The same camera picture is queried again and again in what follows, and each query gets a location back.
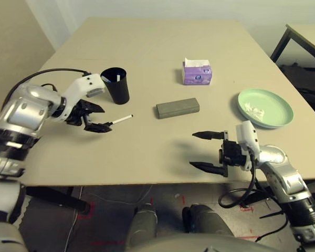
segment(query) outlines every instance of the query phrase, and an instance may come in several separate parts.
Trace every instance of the beige tabletop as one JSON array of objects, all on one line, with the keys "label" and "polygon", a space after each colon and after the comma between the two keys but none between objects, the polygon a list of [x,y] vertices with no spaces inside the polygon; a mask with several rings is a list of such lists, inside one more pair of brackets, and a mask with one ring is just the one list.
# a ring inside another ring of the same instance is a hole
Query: beige tabletop
[{"label": "beige tabletop", "polygon": [[[184,57],[208,59],[210,86],[182,85]],[[229,131],[245,118],[236,104],[239,92],[263,88],[286,99],[293,122],[275,130],[258,129],[260,144],[283,148],[305,179],[315,178],[315,112],[246,30],[234,21],[88,19],[48,60],[43,69],[74,67],[100,73],[122,67],[128,75],[130,101],[116,105],[108,93],[87,99],[105,113],[94,122],[134,114],[106,134],[50,120],[27,157],[21,181],[27,185],[106,185],[246,181],[250,174],[229,168],[229,178],[207,174],[189,161],[218,164],[219,140],[201,140],[197,131]],[[74,72],[39,76],[60,92],[79,77]],[[195,97],[199,113],[159,120],[157,103]],[[260,180],[265,177],[258,172]]]},{"label": "beige tabletop", "polygon": [[287,24],[286,27],[315,48],[315,25]]}]

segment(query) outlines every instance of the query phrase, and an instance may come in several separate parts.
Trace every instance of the gray cylinder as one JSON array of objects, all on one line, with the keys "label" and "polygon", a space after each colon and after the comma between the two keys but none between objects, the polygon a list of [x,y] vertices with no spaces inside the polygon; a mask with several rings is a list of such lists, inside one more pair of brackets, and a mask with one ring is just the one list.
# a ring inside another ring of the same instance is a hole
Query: gray cylinder
[{"label": "gray cylinder", "polygon": [[190,208],[193,233],[206,233],[216,235],[234,236],[230,228],[210,207],[205,205],[192,205]]},{"label": "gray cylinder", "polygon": [[140,206],[127,234],[125,250],[154,239],[158,224],[157,218],[155,209],[151,204],[147,203]]}]

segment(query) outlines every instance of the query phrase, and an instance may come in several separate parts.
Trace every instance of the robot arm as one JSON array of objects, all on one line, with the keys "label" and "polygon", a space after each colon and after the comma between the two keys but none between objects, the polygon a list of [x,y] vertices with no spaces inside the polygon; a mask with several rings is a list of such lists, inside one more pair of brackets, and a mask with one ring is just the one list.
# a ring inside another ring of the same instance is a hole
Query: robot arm
[{"label": "robot arm", "polygon": [[190,162],[205,172],[228,176],[228,165],[240,166],[243,171],[249,171],[252,166],[250,157],[254,157],[255,168],[265,174],[290,221],[295,239],[303,244],[315,242],[315,200],[283,150],[272,145],[259,145],[256,130],[250,121],[237,126],[238,143],[229,141],[226,131],[205,131],[193,135],[202,139],[223,139],[222,149],[219,150],[221,167],[203,162]]},{"label": "robot arm", "polygon": [[0,251],[27,251],[23,239],[13,225],[20,215],[25,187],[17,180],[24,171],[24,160],[38,141],[39,131],[46,119],[71,125],[86,124],[85,130],[108,132],[110,123],[92,123],[89,114],[104,112],[93,103],[81,100],[103,92],[105,85],[98,74],[76,79],[60,95],[47,88],[21,83],[6,99],[0,114]]}]

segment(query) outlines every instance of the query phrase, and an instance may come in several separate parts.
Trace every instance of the tissue box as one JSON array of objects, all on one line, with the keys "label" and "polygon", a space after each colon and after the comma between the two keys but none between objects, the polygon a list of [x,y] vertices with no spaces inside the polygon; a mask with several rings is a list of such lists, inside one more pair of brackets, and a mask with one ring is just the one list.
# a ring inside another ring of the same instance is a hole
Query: tissue box
[{"label": "tissue box", "polygon": [[212,70],[208,60],[188,60],[183,62],[184,85],[209,85]]}]

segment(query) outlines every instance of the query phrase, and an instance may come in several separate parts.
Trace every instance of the black cup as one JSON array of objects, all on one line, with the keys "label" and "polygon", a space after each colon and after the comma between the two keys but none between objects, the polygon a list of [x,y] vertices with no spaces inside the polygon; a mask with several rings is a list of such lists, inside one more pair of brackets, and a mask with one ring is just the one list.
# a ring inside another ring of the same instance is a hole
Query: black cup
[{"label": "black cup", "polygon": [[113,101],[116,104],[125,104],[130,100],[126,74],[127,74],[126,71],[119,67],[112,67],[106,69],[100,74],[102,80],[104,81],[107,89],[111,94]]}]

